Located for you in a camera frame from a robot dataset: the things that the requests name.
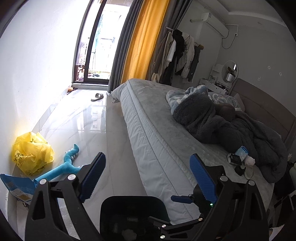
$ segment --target power cord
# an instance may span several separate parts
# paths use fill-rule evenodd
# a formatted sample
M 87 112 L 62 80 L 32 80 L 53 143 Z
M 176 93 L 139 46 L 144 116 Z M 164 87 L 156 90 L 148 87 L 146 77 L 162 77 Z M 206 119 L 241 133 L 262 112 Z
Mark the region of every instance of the power cord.
M 222 48 L 224 48 L 224 49 L 229 49 L 229 48 L 232 46 L 235 37 L 236 37 L 236 34 L 234 35 L 234 38 L 233 38 L 233 40 L 232 40 L 232 42 L 231 42 L 231 45 L 230 45 L 228 48 L 224 48 L 224 46 L 223 46 L 223 39 L 224 39 L 224 38 L 222 38 L 222 43 L 221 43 Z

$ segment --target round mirror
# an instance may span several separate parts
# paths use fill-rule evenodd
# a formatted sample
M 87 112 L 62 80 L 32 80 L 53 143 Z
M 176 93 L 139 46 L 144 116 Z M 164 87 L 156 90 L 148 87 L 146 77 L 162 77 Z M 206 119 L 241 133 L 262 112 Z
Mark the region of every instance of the round mirror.
M 238 76 L 238 68 L 234 61 L 227 61 L 222 68 L 221 77 L 226 83 L 235 81 Z

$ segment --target air conditioner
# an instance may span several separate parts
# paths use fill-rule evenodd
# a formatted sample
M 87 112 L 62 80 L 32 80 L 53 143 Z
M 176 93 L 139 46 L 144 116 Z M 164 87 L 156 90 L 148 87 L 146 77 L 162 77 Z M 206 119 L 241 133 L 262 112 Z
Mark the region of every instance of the air conditioner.
M 220 22 L 213 14 L 210 12 L 205 12 L 202 14 L 202 21 L 210 25 L 214 30 L 216 30 L 223 38 L 228 36 L 228 29 Z

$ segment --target patterned pillow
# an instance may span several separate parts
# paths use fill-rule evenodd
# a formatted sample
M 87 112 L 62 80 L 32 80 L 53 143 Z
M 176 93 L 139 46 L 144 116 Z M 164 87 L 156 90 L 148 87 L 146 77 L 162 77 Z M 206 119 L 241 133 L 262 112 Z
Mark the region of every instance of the patterned pillow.
M 239 105 L 238 101 L 232 96 L 209 92 L 208 97 L 216 104 L 231 104 L 235 108 L 235 110 L 242 111 L 242 108 Z

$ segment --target light blue blanket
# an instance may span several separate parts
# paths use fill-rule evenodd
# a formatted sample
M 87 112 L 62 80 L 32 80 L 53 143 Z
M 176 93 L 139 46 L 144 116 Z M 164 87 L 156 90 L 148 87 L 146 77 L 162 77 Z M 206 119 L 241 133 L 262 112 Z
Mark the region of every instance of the light blue blanket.
M 176 107 L 188 96 L 192 95 L 193 93 L 202 93 L 208 95 L 207 87 L 205 85 L 199 85 L 195 87 L 189 87 L 185 92 L 180 92 L 178 90 L 170 90 L 167 92 L 165 98 L 168 104 L 171 107 L 171 114 L 174 113 Z

